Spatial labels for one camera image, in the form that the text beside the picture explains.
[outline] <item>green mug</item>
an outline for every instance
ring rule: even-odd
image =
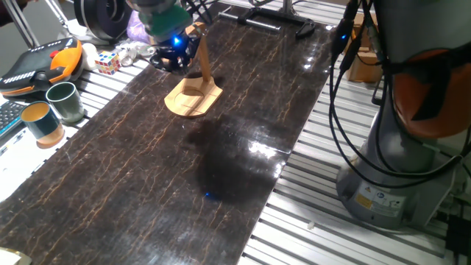
[[[47,90],[46,98],[67,123],[78,122],[85,115],[79,91],[71,82],[53,85]]]
[[[41,148],[54,146],[64,136],[62,124],[46,102],[33,102],[26,106],[20,112],[20,118]]]

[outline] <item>keyboard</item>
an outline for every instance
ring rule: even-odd
[[[3,138],[20,123],[20,112],[23,105],[14,102],[5,102],[0,106],[0,138]]]

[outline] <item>purple bag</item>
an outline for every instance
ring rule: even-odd
[[[146,28],[139,19],[139,13],[137,11],[132,11],[126,32],[129,39],[150,44],[149,35],[147,34]]]

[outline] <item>black tabletop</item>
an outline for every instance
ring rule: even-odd
[[[144,70],[0,204],[0,246],[34,264],[236,264],[327,79],[331,32],[280,25],[215,19],[224,92],[202,118],[163,102],[182,77]]]

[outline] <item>wooden stand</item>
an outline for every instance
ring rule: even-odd
[[[205,30],[203,23],[195,23],[201,30]],[[194,26],[186,28],[186,34],[195,33]],[[182,81],[165,98],[167,108],[183,117],[203,116],[221,96],[222,89],[218,88],[211,76],[206,36],[199,42],[198,54],[202,77],[183,78]]]
[[[360,28],[363,23],[364,15],[357,14],[353,24],[352,38],[356,38],[356,35],[360,33]],[[373,23],[378,25],[376,22],[376,16],[372,14]],[[345,48],[345,52],[348,50],[348,46],[351,44],[351,40]],[[355,57],[352,66],[347,71],[346,75],[349,81],[353,82],[368,82],[376,83],[381,80],[383,76],[383,69],[381,66],[368,66],[361,62],[363,60],[365,63],[374,65],[378,62],[375,52],[372,50],[372,45],[369,42],[368,34],[366,30],[363,31],[363,36],[361,38],[361,47],[358,51],[358,56]]]

